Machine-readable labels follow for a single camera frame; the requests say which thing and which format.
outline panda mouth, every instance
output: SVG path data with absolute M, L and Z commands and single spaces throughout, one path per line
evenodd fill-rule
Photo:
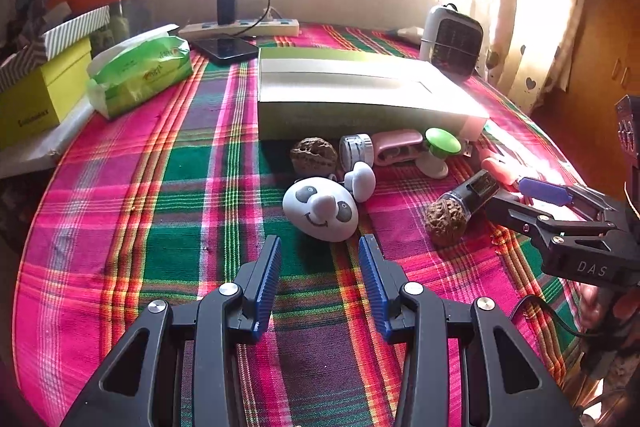
M 314 223 L 314 222 L 311 220 L 311 217 L 310 217 L 310 216 L 311 216 L 311 212 L 307 212 L 307 213 L 305 214 L 306 220 L 307 220 L 308 222 L 310 222 L 314 227 L 328 227 L 328 226 L 329 226 L 329 222 L 328 222 L 328 221 L 325 221 L 324 223 L 321 223 L 321 224 Z

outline striped box lid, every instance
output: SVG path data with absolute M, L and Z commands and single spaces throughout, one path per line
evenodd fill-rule
M 103 6 L 44 33 L 0 68 L 0 92 L 108 23 L 109 7 Z

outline wooden cabinet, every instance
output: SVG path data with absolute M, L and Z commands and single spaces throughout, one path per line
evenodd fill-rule
M 640 0 L 585 0 L 568 90 L 549 93 L 532 117 L 588 185 L 617 198 L 626 164 L 614 106 L 626 94 L 640 94 Z

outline cabinet handle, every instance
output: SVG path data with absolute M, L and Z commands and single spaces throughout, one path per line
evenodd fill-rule
M 620 68 L 620 59 L 616 58 L 616 63 L 613 65 L 613 71 L 611 71 L 611 78 L 615 80 L 616 75 L 618 74 L 618 68 Z
M 628 73 L 628 72 L 629 72 L 629 66 L 627 66 L 627 67 L 625 68 L 625 72 L 624 72 L 624 73 L 622 73 L 622 80 L 620 80 L 620 86 L 622 86 L 622 87 L 626 87 L 626 86 L 625 86 L 625 82 L 626 82 L 626 77 L 627 77 L 627 73 Z

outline panda face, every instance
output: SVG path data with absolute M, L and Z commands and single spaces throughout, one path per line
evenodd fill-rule
M 327 178 L 296 182 L 284 195 L 282 207 L 295 227 L 322 241 L 344 241 L 358 227 L 353 197 L 342 185 Z

